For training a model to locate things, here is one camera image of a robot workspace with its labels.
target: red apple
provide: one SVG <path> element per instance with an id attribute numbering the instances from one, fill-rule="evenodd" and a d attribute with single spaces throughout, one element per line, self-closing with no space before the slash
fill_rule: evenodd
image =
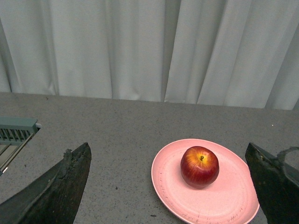
<path id="1" fill-rule="evenodd" d="M 181 174 L 187 184 L 202 189 L 218 177 L 218 158 L 205 147 L 193 146 L 187 149 L 182 157 Z"/>

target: speckled surface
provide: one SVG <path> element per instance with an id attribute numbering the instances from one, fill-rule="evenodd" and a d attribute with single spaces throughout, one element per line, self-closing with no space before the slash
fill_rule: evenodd
<path id="1" fill-rule="evenodd" d="M 150 176 L 154 157 L 173 141 L 213 141 L 243 160 L 249 142 L 274 155 L 299 146 L 299 111 L 0 93 L 0 116 L 42 125 L 0 177 L 0 203 L 67 148 L 89 143 L 93 158 L 76 224 L 183 223 L 159 200 Z M 298 155 L 288 160 L 296 166 Z M 250 223 L 267 223 L 261 209 Z"/>

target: pink plate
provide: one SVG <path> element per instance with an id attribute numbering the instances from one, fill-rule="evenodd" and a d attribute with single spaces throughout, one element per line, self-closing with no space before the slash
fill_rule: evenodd
<path id="1" fill-rule="evenodd" d="M 180 173 L 183 153 L 192 146 L 210 149 L 219 160 L 216 181 L 201 190 L 186 184 Z M 156 155 L 151 178 L 165 206 L 190 224 L 247 224 L 259 209 L 247 164 L 210 141 L 184 139 L 168 144 Z"/>

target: countertop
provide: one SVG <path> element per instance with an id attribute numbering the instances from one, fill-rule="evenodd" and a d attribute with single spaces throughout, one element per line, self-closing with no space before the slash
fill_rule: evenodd
<path id="1" fill-rule="evenodd" d="M 167 144 L 204 139 L 245 160 L 253 142 L 273 155 L 299 146 L 299 111 L 0 93 L 0 116 L 38 119 L 39 132 L 0 177 L 0 203 L 88 142 L 90 173 L 76 224 L 182 224 L 160 201 L 151 165 Z M 289 158 L 296 166 L 298 158 Z M 261 208 L 250 222 L 266 224 Z"/>

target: curtain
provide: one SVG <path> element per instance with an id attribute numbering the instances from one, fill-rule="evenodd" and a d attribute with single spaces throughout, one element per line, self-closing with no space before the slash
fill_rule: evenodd
<path id="1" fill-rule="evenodd" d="M 299 109 L 299 1 L 2 0 L 0 92 Z"/>

